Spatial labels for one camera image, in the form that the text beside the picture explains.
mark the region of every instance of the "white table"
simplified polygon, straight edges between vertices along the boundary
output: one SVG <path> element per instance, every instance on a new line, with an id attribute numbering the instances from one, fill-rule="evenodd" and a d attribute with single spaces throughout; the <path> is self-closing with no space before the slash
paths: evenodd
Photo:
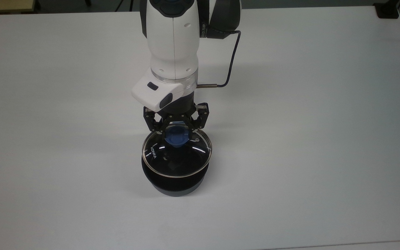
<path id="1" fill-rule="evenodd" d="M 400 19 L 243 10 L 208 102 L 210 168 L 144 176 L 138 13 L 0 16 L 0 250 L 309 247 L 400 240 Z M 201 40 L 200 81 L 235 37 Z"/>

